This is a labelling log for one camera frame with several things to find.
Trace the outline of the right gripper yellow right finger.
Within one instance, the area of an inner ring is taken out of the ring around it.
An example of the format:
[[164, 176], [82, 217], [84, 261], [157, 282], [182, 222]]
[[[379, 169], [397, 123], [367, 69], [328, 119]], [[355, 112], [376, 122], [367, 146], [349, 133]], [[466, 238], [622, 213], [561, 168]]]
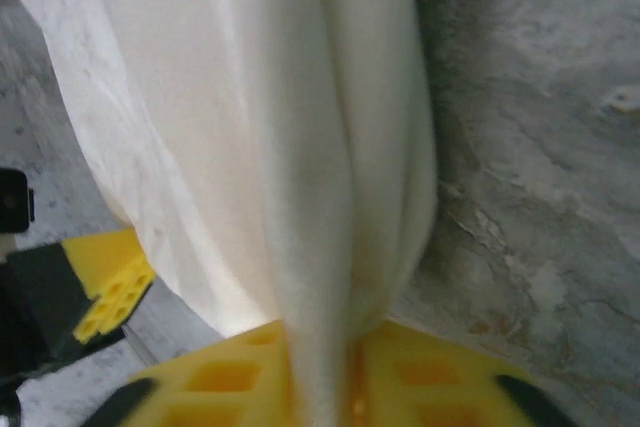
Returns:
[[521, 369], [386, 321], [358, 353], [364, 426], [563, 426]]

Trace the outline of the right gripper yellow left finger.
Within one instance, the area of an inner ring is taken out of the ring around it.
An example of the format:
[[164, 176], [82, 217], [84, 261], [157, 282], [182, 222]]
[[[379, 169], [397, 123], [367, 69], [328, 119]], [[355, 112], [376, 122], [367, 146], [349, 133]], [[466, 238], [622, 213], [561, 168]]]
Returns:
[[289, 371], [279, 321], [149, 367], [86, 426], [285, 426]]

